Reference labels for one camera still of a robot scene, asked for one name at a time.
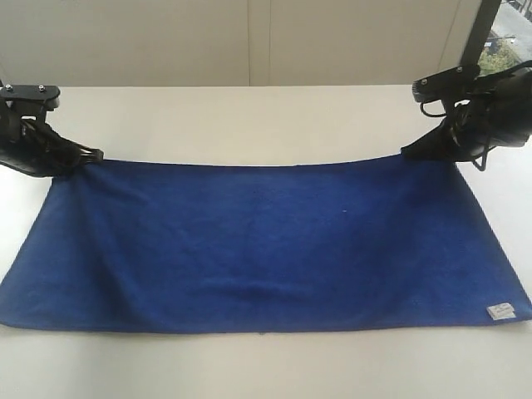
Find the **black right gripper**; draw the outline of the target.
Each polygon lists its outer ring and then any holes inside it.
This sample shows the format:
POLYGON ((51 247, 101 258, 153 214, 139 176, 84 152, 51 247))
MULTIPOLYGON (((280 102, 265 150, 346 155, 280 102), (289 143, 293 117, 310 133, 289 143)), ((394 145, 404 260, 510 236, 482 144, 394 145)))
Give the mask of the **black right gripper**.
POLYGON ((455 118, 409 145, 409 160, 486 162, 497 147, 520 148, 531 137, 531 75, 505 78, 461 107, 455 118))

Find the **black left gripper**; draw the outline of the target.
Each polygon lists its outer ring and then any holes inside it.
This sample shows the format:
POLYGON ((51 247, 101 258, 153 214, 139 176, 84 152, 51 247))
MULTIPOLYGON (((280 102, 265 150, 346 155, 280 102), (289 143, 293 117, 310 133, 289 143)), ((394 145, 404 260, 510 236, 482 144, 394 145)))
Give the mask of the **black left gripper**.
POLYGON ((47 123, 49 110, 38 107, 22 115, 1 108, 1 165, 31 177, 66 177, 90 163, 103 161, 103 151, 58 135, 47 123))

